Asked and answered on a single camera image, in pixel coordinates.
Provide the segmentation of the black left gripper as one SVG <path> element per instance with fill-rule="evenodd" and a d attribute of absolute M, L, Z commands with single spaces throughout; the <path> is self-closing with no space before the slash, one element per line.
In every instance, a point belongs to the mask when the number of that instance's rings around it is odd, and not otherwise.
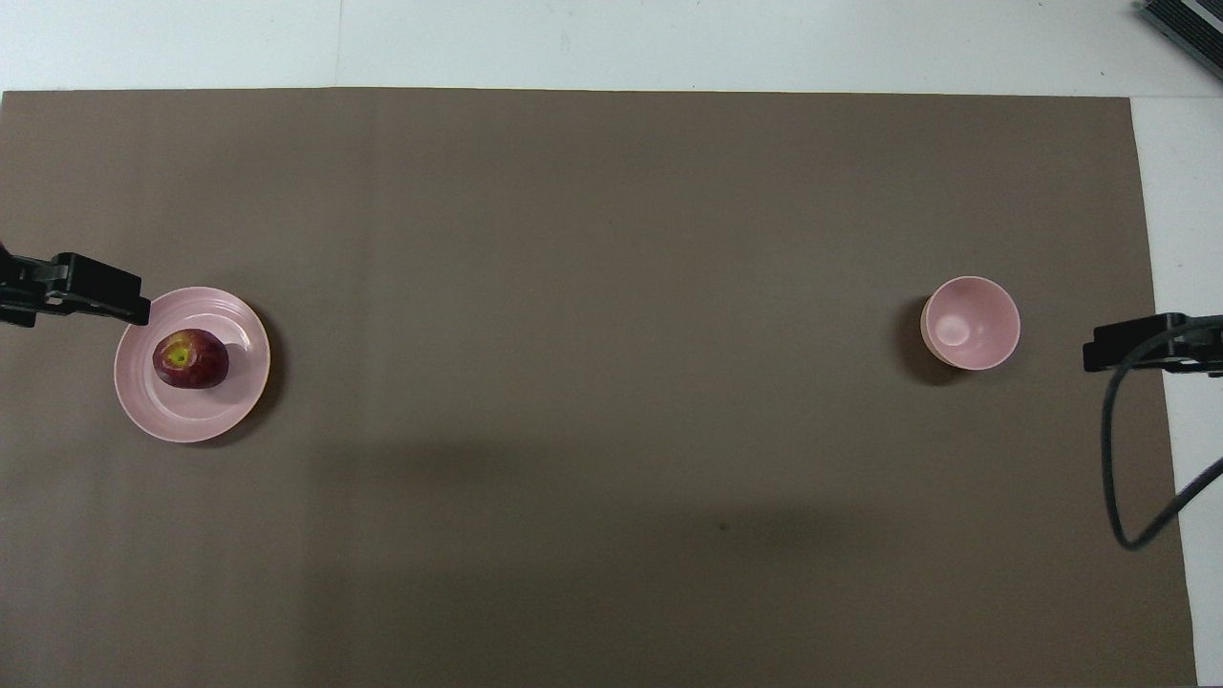
<path fill-rule="evenodd" d="M 9 252 L 1 244 L 1 321 L 17 328 L 35 326 L 35 315 L 46 312 L 48 280 L 54 273 L 54 313 L 111 317 L 127 325 L 147 326 L 150 299 L 141 295 L 136 274 L 92 258 L 62 252 L 53 263 Z"/>

